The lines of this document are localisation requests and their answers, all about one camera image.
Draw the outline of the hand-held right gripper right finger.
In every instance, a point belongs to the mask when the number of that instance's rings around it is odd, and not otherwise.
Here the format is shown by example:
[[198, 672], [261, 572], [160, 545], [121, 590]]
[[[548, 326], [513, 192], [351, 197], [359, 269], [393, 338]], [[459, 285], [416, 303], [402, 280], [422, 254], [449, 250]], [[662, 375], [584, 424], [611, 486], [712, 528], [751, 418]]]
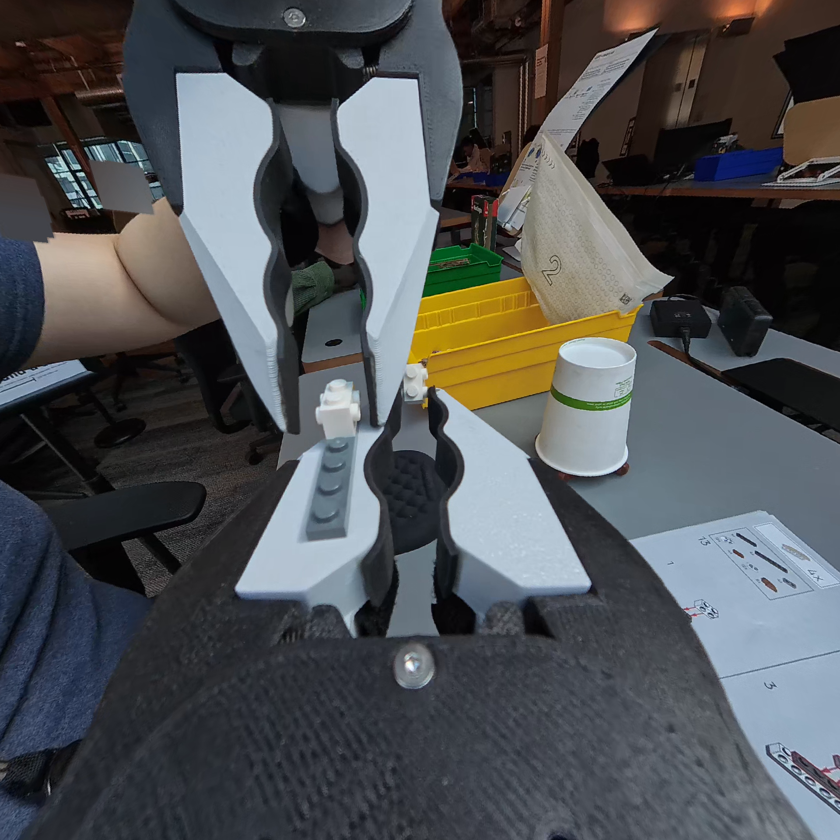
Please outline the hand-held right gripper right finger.
[[454, 598], [483, 617], [499, 602], [580, 595], [588, 573], [531, 459], [453, 396], [432, 387], [428, 424], [445, 486], [435, 564], [439, 606]]

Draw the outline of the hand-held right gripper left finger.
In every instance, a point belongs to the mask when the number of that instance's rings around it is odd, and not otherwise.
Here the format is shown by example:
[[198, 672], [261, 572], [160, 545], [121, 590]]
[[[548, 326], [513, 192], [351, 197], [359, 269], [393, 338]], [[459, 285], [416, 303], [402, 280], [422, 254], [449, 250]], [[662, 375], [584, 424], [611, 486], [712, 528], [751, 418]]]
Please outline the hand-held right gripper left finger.
[[348, 532], [343, 539], [308, 542], [305, 521], [321, 441], [295, 461], [295, 469], [235, 590], [243, 599], [333, 606], [353, 636], [385, 636], [396, 602], [392, 526], [384, 487], [394, 466], [392, 439], [402, 422], [398, 394], [382, 427], [357, 432]]

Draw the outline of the dark grey lego plate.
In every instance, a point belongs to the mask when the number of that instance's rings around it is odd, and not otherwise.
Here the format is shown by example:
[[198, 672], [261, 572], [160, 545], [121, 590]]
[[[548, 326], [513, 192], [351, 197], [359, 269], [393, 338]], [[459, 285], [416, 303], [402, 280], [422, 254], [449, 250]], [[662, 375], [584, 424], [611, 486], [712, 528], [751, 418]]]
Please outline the dark grey lego plate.
[[324, 442], [305, 521], [308, 542], [347, 536], [357, 439], [354, 435]]

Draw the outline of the white lego brick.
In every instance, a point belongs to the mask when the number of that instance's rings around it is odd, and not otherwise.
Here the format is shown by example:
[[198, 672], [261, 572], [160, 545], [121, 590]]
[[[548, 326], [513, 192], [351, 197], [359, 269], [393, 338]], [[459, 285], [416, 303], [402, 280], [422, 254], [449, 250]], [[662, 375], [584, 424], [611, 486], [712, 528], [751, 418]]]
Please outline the white lego brick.
[[361, 398], [353, 382], [334, 379], [326, 384], [315, 415], [326, 439], [354, 437], [361, 420]]

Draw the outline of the person's left forearm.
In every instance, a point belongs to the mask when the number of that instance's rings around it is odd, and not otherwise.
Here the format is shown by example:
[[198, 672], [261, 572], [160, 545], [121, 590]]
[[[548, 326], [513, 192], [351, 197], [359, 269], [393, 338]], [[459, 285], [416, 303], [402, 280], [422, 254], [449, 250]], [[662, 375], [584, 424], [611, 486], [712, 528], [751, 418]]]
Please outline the person's left forearm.
[[27, 367], [137, 350], [219, 319], [164, 198], [119, 234], [56, 234], [35, 249], [45, 314]]

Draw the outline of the lego instruction booklet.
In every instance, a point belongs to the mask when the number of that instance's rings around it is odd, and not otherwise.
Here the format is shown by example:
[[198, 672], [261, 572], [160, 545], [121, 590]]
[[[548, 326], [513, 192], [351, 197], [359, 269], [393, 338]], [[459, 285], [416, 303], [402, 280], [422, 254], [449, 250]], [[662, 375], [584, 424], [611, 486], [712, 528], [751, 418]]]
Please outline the lego instruction booklet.
[[838, 570], [766, 511], [632, 544], [694, 627], [738, 724], [816, 838], [839, 838]]

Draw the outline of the small red green box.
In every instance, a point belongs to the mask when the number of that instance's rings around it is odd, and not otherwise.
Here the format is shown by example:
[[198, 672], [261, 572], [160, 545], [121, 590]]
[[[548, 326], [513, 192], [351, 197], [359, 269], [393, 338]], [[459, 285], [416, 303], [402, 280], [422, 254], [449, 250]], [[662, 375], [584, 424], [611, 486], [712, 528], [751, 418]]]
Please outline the small red green box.
[[471, 244], [489, 251], [497, 245], [498, 196], [475, 194], [471, 197]]

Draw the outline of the green plastic bin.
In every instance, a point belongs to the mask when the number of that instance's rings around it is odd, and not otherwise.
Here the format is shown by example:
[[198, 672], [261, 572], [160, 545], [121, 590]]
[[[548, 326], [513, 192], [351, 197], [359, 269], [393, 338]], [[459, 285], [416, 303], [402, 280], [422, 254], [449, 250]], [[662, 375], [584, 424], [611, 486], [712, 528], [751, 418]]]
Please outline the green plastic bin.
[[498, 253], [476, 244], [438, 248], [430, 257], [423, 297], [497, 282], [501, 262]]

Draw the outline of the white paper cup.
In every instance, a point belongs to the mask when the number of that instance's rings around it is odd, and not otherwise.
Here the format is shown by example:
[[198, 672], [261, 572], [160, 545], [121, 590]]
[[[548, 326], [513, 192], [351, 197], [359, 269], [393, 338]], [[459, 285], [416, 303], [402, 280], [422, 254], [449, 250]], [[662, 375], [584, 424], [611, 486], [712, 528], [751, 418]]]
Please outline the white paper cup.
[[608, 476], [628, 459], [636, 351], [607, 338], [563, 343], [549, 389], [537, 456], [563, 476]]

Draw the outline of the yellow plastic bin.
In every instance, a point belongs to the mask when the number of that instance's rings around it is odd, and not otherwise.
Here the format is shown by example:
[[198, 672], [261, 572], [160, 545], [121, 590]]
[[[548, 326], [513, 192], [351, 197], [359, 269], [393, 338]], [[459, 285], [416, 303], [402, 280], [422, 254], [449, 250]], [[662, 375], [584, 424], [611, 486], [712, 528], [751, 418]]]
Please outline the yellow plastic bin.
[[639, 308], [552, 325], [523, 277], [422, 300], [408, 356], [427, 386], [470, 410], [549, 390], [560, 346], [599, 337], [628, 341]]

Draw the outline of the black stool base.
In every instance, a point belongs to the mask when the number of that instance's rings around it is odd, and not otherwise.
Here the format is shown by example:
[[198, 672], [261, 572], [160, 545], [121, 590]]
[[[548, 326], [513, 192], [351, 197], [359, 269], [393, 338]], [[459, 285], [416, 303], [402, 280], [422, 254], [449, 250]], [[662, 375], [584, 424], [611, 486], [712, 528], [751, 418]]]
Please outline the black stool base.
[[139, 418], [110, 421], [95, 434], [93, 442], [97, 448], [116, 448], [142, 435], [145, 429], [145, 421]]

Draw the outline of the white printed paper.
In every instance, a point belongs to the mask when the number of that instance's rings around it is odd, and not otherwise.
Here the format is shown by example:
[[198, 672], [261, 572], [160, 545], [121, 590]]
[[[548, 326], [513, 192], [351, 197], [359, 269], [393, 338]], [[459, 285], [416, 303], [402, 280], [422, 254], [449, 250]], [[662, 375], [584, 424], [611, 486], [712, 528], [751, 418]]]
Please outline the white printed paper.
[[30, 397], [47, 396], [64, 385], [87, 382], [94, 376], [79, 360], [16, 371], [2, 379], [1, 408], [15, 406]]

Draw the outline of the black power adapter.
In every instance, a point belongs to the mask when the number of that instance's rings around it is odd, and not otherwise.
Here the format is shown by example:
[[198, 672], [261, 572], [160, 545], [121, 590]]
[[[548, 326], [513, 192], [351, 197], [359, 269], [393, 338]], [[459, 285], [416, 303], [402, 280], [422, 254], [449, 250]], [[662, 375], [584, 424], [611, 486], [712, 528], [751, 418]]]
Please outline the black power adapter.
[[705, 339], [711, 319], [699, 300], [662, 297], [650, 302], [649, 318], [654, 336], [668, 339]]

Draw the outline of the black monitor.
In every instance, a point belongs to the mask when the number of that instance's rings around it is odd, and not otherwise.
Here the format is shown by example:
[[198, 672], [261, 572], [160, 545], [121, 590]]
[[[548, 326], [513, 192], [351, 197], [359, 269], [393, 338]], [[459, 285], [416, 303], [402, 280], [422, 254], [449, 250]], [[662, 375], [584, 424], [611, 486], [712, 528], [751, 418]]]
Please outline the black monitor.
[[697, 160], [710, 155], [715, 142], [730, 134], [732, 118], [661, 129], [654, 148], [654, 169], [664, 180], [692, 174]]

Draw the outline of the black flat tablet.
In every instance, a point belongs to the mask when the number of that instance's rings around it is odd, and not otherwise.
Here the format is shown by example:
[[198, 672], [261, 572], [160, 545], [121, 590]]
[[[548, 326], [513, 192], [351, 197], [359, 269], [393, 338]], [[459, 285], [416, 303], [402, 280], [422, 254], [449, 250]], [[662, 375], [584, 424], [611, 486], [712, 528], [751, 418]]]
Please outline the black flat tablet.
[[839, 431], [839, 379], [801, 362], [779, 358], [721, 371], [726, 383], [778, 413], [816, 425], [819, 432]]

